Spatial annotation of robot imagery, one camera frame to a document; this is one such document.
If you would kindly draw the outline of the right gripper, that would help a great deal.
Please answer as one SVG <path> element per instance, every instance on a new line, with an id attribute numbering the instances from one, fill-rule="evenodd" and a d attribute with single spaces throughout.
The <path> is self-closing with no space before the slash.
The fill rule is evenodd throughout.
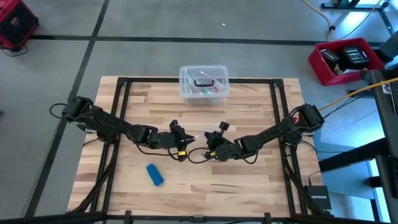
<path id="1" fill-rule="evenodd" d="M 205 153 L 204 157 L 206 159 L 214 158 L 221 162 L 225 162 L 228 159 L 237 160 L 238 153 L 236 152 L 236 145 L 223 137 L 224 132 L 229 128 L 229 124 L 222 121 L 219 128 L 219 131 L 204 132 L 208 146 L 208 151 Z"/>

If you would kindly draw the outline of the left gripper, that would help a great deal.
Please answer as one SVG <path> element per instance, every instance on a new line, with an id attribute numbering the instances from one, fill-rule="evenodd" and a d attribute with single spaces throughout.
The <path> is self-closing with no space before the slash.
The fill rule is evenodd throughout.
<path id="1" fill-rule="evenodd" d="M 186 148 L 196 140 L 195 136 L 187 134 L 176 119 L 171 121 L 169 128 L 170 132 L 155 135 L 155 148 L 166 149 L 173 160 L 183 162 L 188 157 Z"/>

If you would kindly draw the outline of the blue elastic bandage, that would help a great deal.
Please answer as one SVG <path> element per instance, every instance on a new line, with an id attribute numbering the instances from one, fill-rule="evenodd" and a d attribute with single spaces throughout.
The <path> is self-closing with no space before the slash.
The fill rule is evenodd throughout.
<path id="1" fill-rule="evenodd" d="M 164 183 L 162 175 L 160 174 L 159 170 L 156 168 L 154 164 L 149 164 L 146 167 L 146 170 L 155 186 L 161 186 Z"/>

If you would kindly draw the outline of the clear plastic storage bin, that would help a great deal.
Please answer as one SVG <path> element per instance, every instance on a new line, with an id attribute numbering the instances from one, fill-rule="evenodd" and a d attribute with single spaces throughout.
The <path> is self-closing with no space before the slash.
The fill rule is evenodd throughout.
<path id="1" fill-rule="evenodd" d="M 179 70 L 179 93 L 190 106 L 222 104 L 229 95 L 225 65 L 184 65 Z"/>

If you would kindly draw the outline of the red plastic crate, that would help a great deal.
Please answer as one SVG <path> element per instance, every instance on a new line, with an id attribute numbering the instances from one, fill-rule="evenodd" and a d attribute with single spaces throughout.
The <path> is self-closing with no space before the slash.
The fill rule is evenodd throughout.
<path id="1" fill-rule="evenodd" d="M 343 53 L 344 47 L 359 46 L 363 49 L 366 56 L 369 57 L 370 62 L 366 65 L 368 70 L 382 70 L 384 68 L 383 62 L 378 58 L 371 46 L 363 38 L 354 38 L 347 40 L 339 40 L 333 42 L 324 42 L 315 45 L 315 49 L 308 57 L 308 61 L 323 86 L 340 85 L 349 82 L 355 82 L 361 79 L 360 72 L 348 72 L 346 74 L 337 75 L 330 68 L 326 59 L 321 53 L 321 50 L 330 50 L 334 54 L 340 56 Z"/>

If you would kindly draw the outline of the black battery charger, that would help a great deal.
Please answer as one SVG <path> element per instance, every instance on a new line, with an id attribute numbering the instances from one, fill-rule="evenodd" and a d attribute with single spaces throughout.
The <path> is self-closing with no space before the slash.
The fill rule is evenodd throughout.
<path id="1" fill-rule="evenodd" d="M 329 68 L 334 72 L 338 66 L 340 58 L 337 56 L 337 54 L 328 49 L 322 49 L 320 53 L 325 59 L 325 62 L 328 64 Z"/>
<path id="2" fill-rule="evenodd" d="M 370 63 L 368 55 L 357 45 L 344 47 L 342 57 L 346 67 L 350 69 L 362 70 Z"/>

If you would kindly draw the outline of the black floor stand base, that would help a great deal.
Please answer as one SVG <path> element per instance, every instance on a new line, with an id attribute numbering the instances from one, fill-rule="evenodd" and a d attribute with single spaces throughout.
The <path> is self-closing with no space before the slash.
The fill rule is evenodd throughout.
<path id="1" fill-rule="evenodd" d="M 361 25 L 364 24 L 364 22 L 370 17 L 370 15 L 374 12 L 377 12 L 380 16 L 381 19 L 390 35 L 393 35 L 395 33 L 395 29 L 393 28 L 390 20 L 387 18 L 387 15 L 385 13 L 385 9 L 389 7 L 390 2 L 392 0 L 376 0 L 375 3 L 369 3 L 369 4 L 363 4 L 361 3 L 362 0 L 331 0 L 331 2 L 323 2 L 320 4 L 320 8 L 317 9 L 315 8 L 315 11 L 321 15 L 327 22 L 328 24 L 328 33 L 330 34 L 330 37 L 332 40 L 343 40 L 347 39 L 352 33 L 354 33 Z M 364 19 L 356 26 L 354 27 L 351 31 L 349 31 L 347 34 L 343 35 L 342 37 L 337 37 L 335 35 L 335 30 L 336 26 L 335 23 L 323 12 L 321 12 L 321 9 L 327 9 L 327 10 L 348 10 L 348 11 L 366 11 L 368 12 Z"/>

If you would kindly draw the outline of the black aluminium rig frame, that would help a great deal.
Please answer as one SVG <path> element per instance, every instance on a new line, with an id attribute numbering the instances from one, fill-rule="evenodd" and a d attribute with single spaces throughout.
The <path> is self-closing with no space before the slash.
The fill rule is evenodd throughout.
<path id="1" fill-rule="evenodd" d="M 103 77 L 95 99 L 98 106 L 130 123 L 144 123 L 166 131 L 177 120 L 186 132 L 197 135 L 215 130 L 227 121 L 228 139 L 254 135 L 273 126 L 303 103 L 296 78 L 234 78 L 226 101 L 214 106 L 190 106 L 180 96 L 177 78 L 124 77 L 119 96 L 113 96 L 117 77 Z M 196 140 L 187 148 L 191 159 L 177 162 L 165 151 L 138 149 L 127 138 L 117 148 L 112 181 L 99 191 L 96 205 L 88 210 L 103 211 L 113 218 L 126 211 L 145 219 L 198 218 L 226 222 L 262 220 L 266 213 L 277 222 L 301 213 L 308 203 L 299 194 L 284 165 L 306 182 L 312 177 L 320 185 L 317 155 L 312 140 L 306 138 L 295 156 L 278 140 L 264 145 L 257 157 L 226 162 L 206 161 L 206 140 Z M 154 164 L 164 179 L 155 186 L 146 167 Z"/>

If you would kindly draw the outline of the black Netgear network switch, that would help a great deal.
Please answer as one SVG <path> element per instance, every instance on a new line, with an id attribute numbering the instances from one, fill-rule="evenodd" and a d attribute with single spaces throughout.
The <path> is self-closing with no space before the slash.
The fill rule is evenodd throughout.
<path id="1" fill-rule="evenodd" d="M 322 210 L 331 210 L 330 196 L 325 185 L 307 185 L 305 190 L 308 192 L 312 202 Z"/>

